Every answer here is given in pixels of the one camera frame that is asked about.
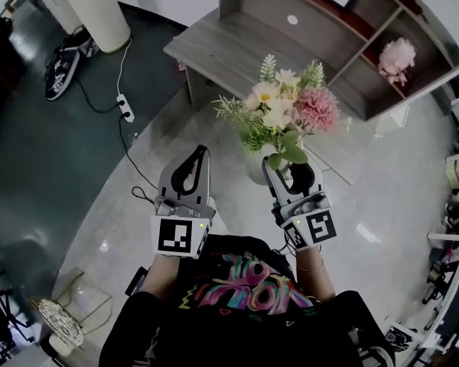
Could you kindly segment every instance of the pink flower decoration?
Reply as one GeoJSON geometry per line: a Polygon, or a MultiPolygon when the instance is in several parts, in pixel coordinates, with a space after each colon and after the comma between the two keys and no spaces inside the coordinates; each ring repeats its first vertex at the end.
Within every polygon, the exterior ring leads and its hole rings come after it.
{"type": "Polygon", "coordinates": [[[328,89],[305,89],[299,95],[293,117],[295,124],[307,132],[328,132],[337,125],[340,113],[337,100],[328,89]]]}

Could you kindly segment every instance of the bracelet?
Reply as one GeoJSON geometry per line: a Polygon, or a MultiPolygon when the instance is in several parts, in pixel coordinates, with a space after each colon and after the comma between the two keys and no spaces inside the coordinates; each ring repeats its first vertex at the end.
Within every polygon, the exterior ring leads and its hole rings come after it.
{"type": "Polygon", "coordinates": [[[300,271],[303,271],[303,272],[316,272],[316,271],[319,271],[320,269],[322,269],[324,267],[324,260],[321,259],[321,265],[315,269],[304,269],[304,268],[299,268],[298,265],[296,264],[296,268],[299,269],[300,271]]]}

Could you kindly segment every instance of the flower bouquet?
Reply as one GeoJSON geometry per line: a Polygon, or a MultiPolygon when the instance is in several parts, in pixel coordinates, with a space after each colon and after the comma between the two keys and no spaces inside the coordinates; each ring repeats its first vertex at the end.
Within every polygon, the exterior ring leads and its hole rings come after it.
{"type": "Polygon", "coordinates": [[[304,164],[308,156],[300,148],[306,135],[327,132],[340,120],[337,100],[325,87],[321,63],[313,60],[300,76],[290,70],[275,71],[275,58],[268,55],[260,70],[260,83],[246,101],[220,97],[217,116],[232,119],[245,149],[260,152],[271,144],[275,153],[269,166],[281,162],[304,164]]]}

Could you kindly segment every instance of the white vase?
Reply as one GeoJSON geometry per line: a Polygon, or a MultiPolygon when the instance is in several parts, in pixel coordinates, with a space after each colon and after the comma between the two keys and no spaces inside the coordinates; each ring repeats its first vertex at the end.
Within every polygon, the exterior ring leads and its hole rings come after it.
{"type": "MultiPolygon", "coordinates": [[[[252,152],[246,154],[245,169],[250,180],[258,185],[267,186],[267,180],[263,174],[262,162],[263,158],[275,153],[275,148],[271,144],[266,144],[260,152],[252,152]]],[[[286,174],[289,169],[289,163],[282,161],[279,170],[282,174],[286,174]]]]}

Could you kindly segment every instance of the person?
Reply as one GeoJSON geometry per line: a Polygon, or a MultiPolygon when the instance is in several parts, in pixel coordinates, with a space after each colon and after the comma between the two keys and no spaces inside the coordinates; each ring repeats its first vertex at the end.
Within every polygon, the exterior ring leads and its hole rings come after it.
{"type": "Polygon", "coordinates": [[[252,237],[209,235],[197,260],[156,255],[99,366],[394,365],[360,296],[336,295],[320,249],[295,256],[297,281],[252,237]]]}

